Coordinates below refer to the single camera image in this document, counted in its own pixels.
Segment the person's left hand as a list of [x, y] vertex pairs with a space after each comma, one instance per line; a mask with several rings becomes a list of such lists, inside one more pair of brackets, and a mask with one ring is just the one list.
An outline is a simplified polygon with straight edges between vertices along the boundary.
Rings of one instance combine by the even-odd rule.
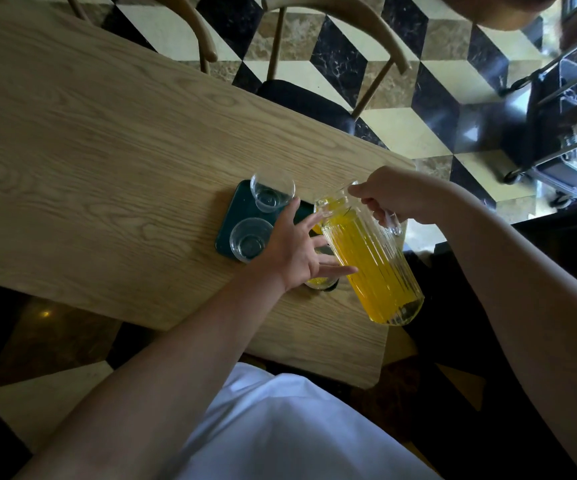
[[252, 263], [260, 265], [269, 279], [279, 282], [283, 292], [292, 290], [308, 280], [318, 278], [319, 265], [342, 265], [332, 256], [319, 255], [311, 246], [310, 231], [320, 220], [319, 213], [310, 214], [295, 224], [291, 235], [275, 235], [260, 256]]

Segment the person's right hand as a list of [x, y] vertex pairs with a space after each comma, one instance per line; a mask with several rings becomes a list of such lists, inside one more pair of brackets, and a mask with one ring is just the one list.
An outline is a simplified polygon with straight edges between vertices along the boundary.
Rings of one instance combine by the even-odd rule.
[[400, 221], [413, 218], [420, 223], [431, 224], [440, 206], [454, 196], [454, 189], [449, 182], [392, 166], [376, 169], [366, 181], [379, 183], [383, 188], [382, 199], [360, 201], [385, 228], [394, 224], [395, 217]]

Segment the glass tumbler with juice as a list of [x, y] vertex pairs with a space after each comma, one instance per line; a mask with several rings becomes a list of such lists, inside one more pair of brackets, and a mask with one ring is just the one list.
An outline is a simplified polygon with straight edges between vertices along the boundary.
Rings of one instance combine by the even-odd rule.
[[[319, 255], [332, 256], [337, 260], [337, 257], [335, 256], [333, 250], [329, 245], [317, 247], [315, 250]], [[337, 278], [319, 277], [308, 280], [307, 282], [305, 282], [305, 286], [314, 290], [331, 291], [337, 287], [339, 280], [340, 280], [339, 277]]]

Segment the ribbed glass juice pitcher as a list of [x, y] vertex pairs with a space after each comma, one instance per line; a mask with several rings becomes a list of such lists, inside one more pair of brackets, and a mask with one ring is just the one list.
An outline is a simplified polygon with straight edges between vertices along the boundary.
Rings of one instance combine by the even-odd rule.
[[424, 295], [397, 238], [402, 228], [395, 215], [379, 224], [348, 185], [315, 199], [320, 228], [343, 266], [357, 272], [348, 280], [369, 318], [378, 324], [404, 326], [418, 315]]

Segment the person's left forearm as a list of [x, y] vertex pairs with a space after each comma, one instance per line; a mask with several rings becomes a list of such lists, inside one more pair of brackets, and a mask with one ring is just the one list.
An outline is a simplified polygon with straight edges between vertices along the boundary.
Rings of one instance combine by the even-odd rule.
[[105, 379], [14, 480], [152, 480], [184, 446], [271, 309], [286, 270], [256, 260]]

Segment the person's right forearm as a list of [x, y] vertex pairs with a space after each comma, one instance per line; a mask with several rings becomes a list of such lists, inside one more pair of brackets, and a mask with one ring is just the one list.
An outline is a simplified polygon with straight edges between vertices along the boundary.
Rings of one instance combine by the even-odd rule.
[[577, 279], [458, 185], [436, 225], [483, 305], [516, 378], [577, 465]]

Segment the empty clear glass tumbler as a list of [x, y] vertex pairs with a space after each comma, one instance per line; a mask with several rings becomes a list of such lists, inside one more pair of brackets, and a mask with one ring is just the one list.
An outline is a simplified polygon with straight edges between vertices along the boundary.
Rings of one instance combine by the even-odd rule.
[[253, 174], [250, 190], [257, 208], [265, 214], [283, 209], [295, 196], [295, 182], [287, 172], [260, 167]]
[[237, 260], [249, 263], [264, 251], [273, 229], [271, 223], [260, 217], [248, 217], [241, 220], [229, 236], [231, 252]]

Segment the dark green tray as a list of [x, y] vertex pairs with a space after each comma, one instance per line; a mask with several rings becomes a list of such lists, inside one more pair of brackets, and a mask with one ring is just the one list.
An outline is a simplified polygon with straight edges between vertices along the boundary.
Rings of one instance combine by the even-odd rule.
[[280, 212], [281, 210], [270, 214], [262, 213], [257, 208], [252, 197], [250, 180], [241, 181], [236, 187], [233, 198], [215, 238], [216, 251], [222, 256], [237, 260], [229, 246], [229, 236], [235, 225], [248, 217], [260, 217], [274, 226]]

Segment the wooden chair with black cushion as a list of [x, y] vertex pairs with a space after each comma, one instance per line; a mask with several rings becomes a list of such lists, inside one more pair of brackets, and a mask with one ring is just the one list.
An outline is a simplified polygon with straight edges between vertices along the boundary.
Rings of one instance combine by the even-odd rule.
[[[270, 53], [267, 79], [262, 83], [256, 94], [346, 134], [352, 136], [355, 134], [356, 121], [372, 100], [390, 69], [396, 66], [400, 74], [405, 74], [410, 68], [403, 49], [397, 42], [389, 25], [361, 0], [261, 0], [261, 6], [265, 12], [279, 10], [279, 14]], [[284, 19], [287, 9], [290, 7], [308, 8], [326, 15], [332, 15], [376, 40], [389, 54], [389, 60], [374, 78], [372, 84], [352, 112], [348, 112], [339, 104], [312, 91], [288, 81], [276, 79]]]

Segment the white shirt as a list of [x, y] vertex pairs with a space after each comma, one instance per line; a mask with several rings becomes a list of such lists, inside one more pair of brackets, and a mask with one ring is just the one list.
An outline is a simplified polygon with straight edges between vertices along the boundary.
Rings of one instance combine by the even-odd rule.
[[441, 480], [303, 376], [238, 362], [158, 480]]

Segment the metal trolley cart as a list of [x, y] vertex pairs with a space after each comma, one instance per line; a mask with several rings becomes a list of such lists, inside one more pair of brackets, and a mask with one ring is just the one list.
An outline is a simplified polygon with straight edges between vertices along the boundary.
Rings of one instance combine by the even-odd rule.
[[521, 162], [502, 177], [514, 185], [529, 177], [556, 191], [549, 205], [564, 209], [577, 201], [577, 63], [568, 56], [577, 44], [506, 92], [530, 88]]

